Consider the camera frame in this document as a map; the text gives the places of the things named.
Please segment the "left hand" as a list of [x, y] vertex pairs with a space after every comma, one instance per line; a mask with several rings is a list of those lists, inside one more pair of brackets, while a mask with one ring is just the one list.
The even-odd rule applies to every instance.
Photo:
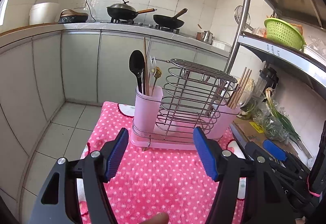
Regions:
[[169, 215], [166, 212], [161, 212], [150, 219], [147, 219], [140, 224], [168, 224]]

